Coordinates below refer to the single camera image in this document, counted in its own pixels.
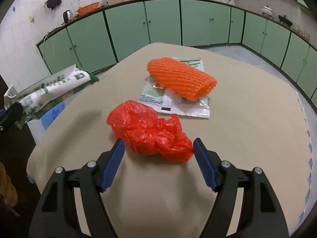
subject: red plastic bag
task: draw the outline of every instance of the red plastic bag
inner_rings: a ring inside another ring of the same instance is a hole
[[[129,100],[117,106],[107,118],[117,138],[129,143],[140,155],[162,154],[172,161],[187,161],[193,155],[191,140],[182,131],[176,114],[158,119],[153,108]]]

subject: yellow cloth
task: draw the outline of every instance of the yellow cloth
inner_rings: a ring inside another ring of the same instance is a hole
[[[0,195],[7,205],[15,206],[18,202],[18,195],[12,185],[10,177],[6,174],[4,165],[0,162]]]

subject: metal screw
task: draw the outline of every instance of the metal screw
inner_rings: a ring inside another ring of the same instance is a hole
[[[96,161],[89,161],[88,163],[87,163],[87,166],[88,167],[90,167],[90,168],[93,168],[93,167],[95,167],[96,166]]]
[[[57,174],[60,174],[62,171],[63,171],[63,168],[62,168],[62,167],[57,167],[57,168],[55,169],[55,173],[57,173]]]
[[[221,162],[221,165],[223,166],[223,167],[225,167],[225,168],[228,168],[228,167],[230,167],[230,163],[228,162],[228,161],[222,161]]]
[[[259,174],[259,175],[263,173],[263,170],[262,170],[262,168],[260,168],[260,167],[254,168],[254,171],[255,171],[257,174]]]

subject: white pot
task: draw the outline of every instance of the white pot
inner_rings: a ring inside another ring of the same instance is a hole
[[[265,13],[269,16],[273,15],[273,10],[267,5],[262,7],[262,13]]]

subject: plastic wrapper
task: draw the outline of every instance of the plastic wrapper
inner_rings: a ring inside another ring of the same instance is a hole
[[[4,108],[8,109],[14,102],[20,102],[23,114],[16,125],[19,129],[28,121],[40,119],[51,108],[85,87],[99,81],[85,69],[74,64],[60,72],[44,78],[24,91],[18,93],[10,86],[4,94]]]
[[[168,57],[149,61],[147,70],[160,84],[190,102],[207,95],[217,84],[216,79],[207,73]]]
[[[200,58],[173,58],[203,72],[203,64]],[[164,86],[154,76],[150,75],[145,83],[144,89],[138,99],[140,103],[152,107],[159,113],[176,113],[192,117],[210,117],[208,97],[202,96],[194,102],[187,100]]]
[[[129,100],[109,114],[107,124],[137,154],[161,154],[178,162],[187,161],[193,155],[192,142],[182,131],[176,114],[171,114],[168,120],[159,119],[153,108]]]

